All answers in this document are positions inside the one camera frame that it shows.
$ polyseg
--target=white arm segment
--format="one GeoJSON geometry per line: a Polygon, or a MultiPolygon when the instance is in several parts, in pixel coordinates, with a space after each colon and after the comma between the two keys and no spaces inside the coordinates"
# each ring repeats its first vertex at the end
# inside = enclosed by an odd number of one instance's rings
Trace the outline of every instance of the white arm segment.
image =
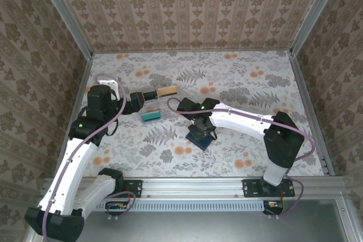
{"type": "MultiPolygon", "coordinates": [[[[230,111],[236,111],[240,113],[246,113],[250,114],[252,116],[256,116],[258,118],[264,118],[267,120],[271,120],[272,116],[270,115],[262,115],[262,114],[256,114],[256,113],[250,113],[242,110],[238,110],[232,107],[227,106],[224,103],[217,104],[214,109],[229,109],[230,111]]],[[[215,127],[222,127],[222,128],[228,128],[232,130],[239,131],[241,133],[248,134],[250,136],[253,136],[257,139],[260,139],[263,141],[264,137],[264,130],[268,129],[270,127],[269,123],[266,122],[260,122],[253,119],[250,119],[248,117],[239,116],[237,114],[228,114],[227,112],[213,112],[210,121],[212,122],[213,126],[215,127]]]]}
{"type": "MultiPolygon", "coordinates": [[[[242,110],[234,109],[232,107],[227,106],[224,103],[217,104],[214,109],[229,109],[230,111],[237,111],[241,113],[250,114],[252,116],[256,116],[258,118],[263,118],[267,120],[271,120],[272,116],[270,115],[262,115],[262,114],[256,114],[256,113],[250,113],[245,112],[242,110]]],[[[232,130],[239,131],[241,133],[248,134],[250,136],[253,136],[257,139],[260,139],[263,141],[263,137],[265,133],[263,132],[265,129],[268,129],[270,127],[269,123],[266,122],[260,122],[253,119],[250,119],[248,117],[239,116],[237,114],[228,114],[227,112],[213,112],[210,120],[215,127],[222,127],[222,128],[228,128],[232,130]]],[[[267,169],[265,173],[263,174],[263,179],[268,182],[269,184],[272,184],[274,186],[278,186],[284,178],[287,168],[279,167],[278,165],[272,163],[271,161],[268,162],[267,169]]]]}
{"type": "Polygon", "coordinates": [[[97,176],[96,180],[76,197],[74,209],[82,209],[82,216],[86,220],[94,208],[114,191],[115,185],[114,178],[107,175],[97,176]]]}
{"type": "MultiPolygon", "coordinates": [[[[41,209],[45,211],[48,202],[58,181],[60,173],[66,164],[70,154],[74,149],[82,142],[82,139],[73,138],[68,140],[65,155],[63,157],[62,163],[54,177],[54,180],[48,189],[44,198],[40,201],[39,205],[41,209]]],[[[65,172],[63,179],[57,191],[57,195],[54,198],[54,203],[50,208],[50,213],[55,213],[57,210],[61,212],[61,215],[70,215],[73,211],[74,197],[81,182],[83,172],[85,171],[87,163],[90,161],[94,151],[97,146],[93,143],[83,144],[75,157],[73,157],[72,162],[69,164],[67,171],[65,172]]]]}

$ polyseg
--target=grey floor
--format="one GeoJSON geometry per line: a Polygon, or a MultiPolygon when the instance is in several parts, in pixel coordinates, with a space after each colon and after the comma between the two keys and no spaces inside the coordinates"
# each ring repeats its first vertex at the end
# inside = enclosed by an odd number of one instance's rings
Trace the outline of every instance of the grey floor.
{"type": "Polygon", "coordinates": [[[78,242],[345,242],[333,201],[302,201],[286,217],[262,213],[138,213],[108,220],[92,213],[78,242]]]}

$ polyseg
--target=wall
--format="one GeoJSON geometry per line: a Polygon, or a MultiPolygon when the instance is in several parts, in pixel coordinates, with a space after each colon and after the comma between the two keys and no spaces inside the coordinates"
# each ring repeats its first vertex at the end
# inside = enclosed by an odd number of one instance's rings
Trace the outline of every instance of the wall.
{"type": "Polygon", "coordinates": [[[84,66],[50,0],[0,0],[0,241],[53,176],[84,66]]]}
{"type": "Polygon", "coordinates": [[[96,52],[290,47],[313,0],[66,0],[96,52]]]}
{"type": "Polygon", "coordinates": [[[298,59],[335,171],[363,219],[363,0],[329,0],[298,59]]]}

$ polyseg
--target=cable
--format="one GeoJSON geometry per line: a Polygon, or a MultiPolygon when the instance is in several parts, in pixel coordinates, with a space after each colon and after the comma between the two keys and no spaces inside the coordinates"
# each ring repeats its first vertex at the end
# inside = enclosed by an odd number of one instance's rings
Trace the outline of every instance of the cable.
{"type": "Polygon", "coordinates": [[[310,156],[311,154],[314,153],[315,151],[315,143],[314,143],[314,140],[313,138],[308,135],[307,133],[305,133],[304,131],[301,131],[299,129],[296,129],[294,127],[291,127],[291,126],[288,126],[288,125],[285,125],[285,124],[282,124],[282,123],[278,123],[276,121],[271,121],[271,120],[268,120],[268,119],[264,119],[264,118],[260,118],[258,116],[253,116],[251,114],[248,114],[248,113],[241,113],[241,112],[238,112],[238,111],[234,111],[234,110],[228,110],[228,109],[209,109],[209,110],[200,110],[200,111],[178,111],[178,110],[175,110],[173,109],[171,106],[170,106],[170,101],[171,100],[176,100],[178,102],[180,102],[179,99],[175,98],[175,97],[171,97],[169,98],[167,101],[166,101],[166,104],[168,106],[168,108],[175,112],[175,113],[178,113],[178,114],[198,114],[198,113],[212,113],[212,112],[225,112],[225,113],[233,113],[233,114],[237,114],[239,116],[243,116],[243,117],[247,117],[247,118],[250,118],[250,119],[253,119],[253,120],[256,120],[256,121],[261,121],[261,122],[266,122],[266,123],[269,123],[269,124],[272,124],[272,125],[275,125],[275,126],[279,126],[281,128],[284,128],[284,129],[288,129],[288,130],[292,130],[302,136],[304,136],[311,144],[311,150],[303,155],[301,155],[300,157],[296,158],[295,159],[295,162],[296,161],[299,161],[301,159],[304,159],[308,156],[310,156]]]}
{"type": "MultiPolygon", "coordinates": [[[[311,154],[314,153],[315,149],[316,149],[316,146],[315,146],[315,143],[314,143],[314,140],[313,138],[308,135],[307,133],[305,133],[304,131],[301,131],[299,129],[296,129],[294,127],[291,127],[291,126],[288,126],[288,125],[285,125],[285,124],[281,124],[281,123],[278,123],[278,122],[275,122],[275,121],[271,121],[271,120],[268,120],[268,119],[264,119],[264,118],[259,118],[259,117],[256,117],[256,116],[253,116],[251,114],[247,114],[247,113],[241,113],[241,112],[238,112],[238,111],[234,111],[234,110],[228,110],[228,109],[209,109],[209,110],[200,110],[200,111],[186,111],[186,112],[183,112],[183,111],[178,111],[178,110],[175,110],[173,109],[171,106],[170,106],[170,101],[171,100],[176,100],[178,101],[179,103],[181,102],[179,99],[175,98],[175,97],[171,97],[167,100],[166,104],[168,106],[168,108],[175,112],[175,113],[178,113],[178,114],[199,114],[199,113],[211,113],[211,112],[226,112],[226,113],[233,113],[233,114],[237,114],[239,116],[243,116],[243,117],[247,117],[247,118],[250,118],[250,119],[253,119],[253,120],[256,120],[256,121],[261,121],[261,122],[266,122],[266,123],[269,123],[269,124],[272,124],[272,125],[275,125],[275,126],[279,126],[281,128],[284,128],[284,129],[288,129],[288,130],[292,130],[302,136],[304,136],[311,144],[311,150],[299,157],[297,157],[295,159],[295,162],[296,161],[299,161],[301,159],[304,159],[308,156],[310,156],[311,154]]],[[[280,214],[280,215],[275,215],[273,212],[271,212],[270,210],[268,209],[265,209],[267,212],[271,213],[272,216],[275,216],[276,218],[280,217],[280,216],[284,216],[284,215],[287,215],[289,214],[297,205],[298,203],[300,202],[301,198],[302,198],[302,195],[304,193],[304,185],[302,184],[302,182],[300,182],[299,180],[296,180],[294,178],[291,178],[290,176],[288,176],[287,174],[289,173],[290,169],[286,172],[286,175],[285,177],[289,178],[290,180],[294,181],[294,182],[297,182],[298,184],[300,184],[301,186],[301,191],[300,191],[300,194],[297,198],[297,200],[295,201],[294,205],[286,212],[280,214]]]]}
{"type": "MultiPolygon", "coordinates": [[[[106,198],[113,198],[113,197],[117,197],[117,196],[119,196],[119,195],[123,195],[123,194],[128,194],[128,195],[131,195],[132,196],[132,203],[131,203],[131,205],[121,214],[121,215],[119,215],[119,216],[117,216],[117,217],[119,217],[119,218],[121,218],[122,216],[124,216],[125,214],[127,214],[128,213],[128,211],[130,211],[130,209],[134,206],[134,204],[135,204],[135,201],[136,201],[136,195],[133,193],[133,192],[131,192],[131,191],[122,191],[122,192],[120,192],[120,193],[116,193],[116,194],[113,194],[113,195],[108,195],[106,198]]],[[[111,218],[111,215],[109,214],[109,209],[112,207],[112,206],[115,206],[115,205],[118,205],[119,203],[115,203],[115,204],[113,204],[113,205],[109,205],[108,207],[107,207],[107,210],[106,210],[106,214],[108,215],[108,218],[110,219],[111,218]]]]}
{"type": "Polygon", "coordinates": [[[114,81],[117,82],[117,84],[119,85],[119,87],[121,88],[123,94],[124,94],[124,99],[123,99],[123,104],[121,106],[121,109],[119,110],[119,112],[114,116],[114,118],[112,118],[110,121],[108,121],[106,124],[104,124],[102,127],[98,128],[97,130],[95,130],[93,133],[91,133],[89,136],[87,136],[75,149],[74,151],[71,153],[71,155],[69,156],[66,164],[64,165],[60,175],[59,175],[59,178],[56,182],[56,185],[54,186],[54,189],[53,189],[53,193],[50,197],[50,200],[48,202],[48,205],[47,205],[47,208],[45,209],[45,212],[44,212],[44,216],[43,216],[43,221],[42,221],[42,224],[41,224],[41,230],[42,230],[42,233],[43,233],[43,237],[44,237],[44,241],[45,242],[49,242],[48,240],[48,237],[47,237],[47,218],[48,218],[48,215],[49,215],[49,211],[50,211],[50,208],[52,207],[53,205],[53,201],[54,201],[54,198],[57,194],[57,191],[58,191],[58,188],[61,184],[61,181],[64,177],[64,174],[70,164],[70,162],[72,161],[72,158],[75,156],[75,154],[77,153],[77,151],[80,149],[80,147],[85,144],[86,142],[88,142],[93,136],[95,136],[96,134],[98,134],[100,131],[104,130],[105,128],[107,128],[111,123],[113,123],[115,120],[118,119],[118,117],[122,114],[122,112],[124,111],[125,109],[125,106],[126,106],[126,92],[125,92],[125,89],[124,89],[124,86],[122,85],[122,83],[115,77],[111,76],[111,75],[108,75],[108,74],[105,74],[105,73],[100,73],[100,74],[97,74],[95,76],[95,79],[97,81],[97,78],[99,76],[104,76],[104,77],[108,77],[108,78],[111,78],[113,79],[114,81]]]}

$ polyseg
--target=floral tablecloth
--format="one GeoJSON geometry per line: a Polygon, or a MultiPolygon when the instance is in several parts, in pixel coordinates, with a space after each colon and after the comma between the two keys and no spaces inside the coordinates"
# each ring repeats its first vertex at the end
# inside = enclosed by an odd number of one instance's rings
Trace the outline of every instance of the floral tablecloth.
{"type": "MultiPolygon", "coordinates": [[[[287,52],[96,54],[82,106],[98,73],[119,77],[127,93],[175,84],[180,95],[195,102],[211,97],[254,113],[284,111],[310,132],[287,52]]],[[[134,113],[119,121],[85,176],[96,176],[104,167],[122,170],[126,177],[261,176],[268,163],[264,143],[237,131],[218,128],[218,139],[201,151],[185,139],[190,123],[182,116],[143,124],[134,113]]],[[[309,149],[305,141],[299,154],[309,149]]],[[[318,154],[295,163],[290,174],[323,175],[318,154]]]]}

